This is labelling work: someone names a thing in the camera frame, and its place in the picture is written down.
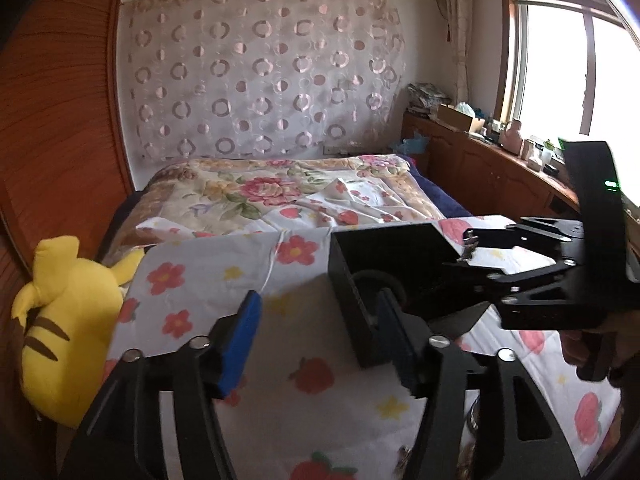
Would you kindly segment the person's right hand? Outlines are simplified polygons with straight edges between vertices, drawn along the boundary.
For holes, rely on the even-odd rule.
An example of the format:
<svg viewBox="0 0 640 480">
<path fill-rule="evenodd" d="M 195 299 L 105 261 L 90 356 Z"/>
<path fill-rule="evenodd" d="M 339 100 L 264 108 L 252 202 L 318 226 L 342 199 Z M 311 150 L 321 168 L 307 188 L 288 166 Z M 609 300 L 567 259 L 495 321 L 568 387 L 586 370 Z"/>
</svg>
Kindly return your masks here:
<svg viewBox="0 0 640 480">
<path fill-rule="evenodd" d="M 602 382 L 639 355 L 639 311 L 610 314 L 591 330 L 561 330 L 565 362 L 583 382 Z"/>
</svg>

